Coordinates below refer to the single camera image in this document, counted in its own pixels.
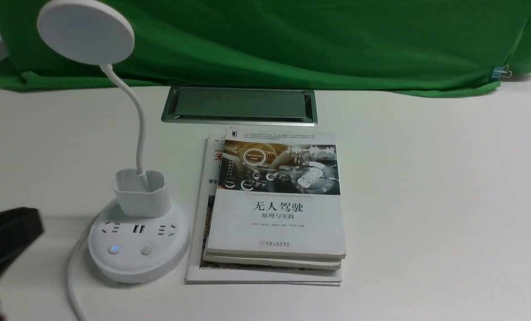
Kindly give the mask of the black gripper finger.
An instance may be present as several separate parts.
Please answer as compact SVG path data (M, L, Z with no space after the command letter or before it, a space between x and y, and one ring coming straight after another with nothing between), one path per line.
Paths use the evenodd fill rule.
M39 209L19 207L0 212L0 278L44 231ZM4 319L0 312L0 321Z

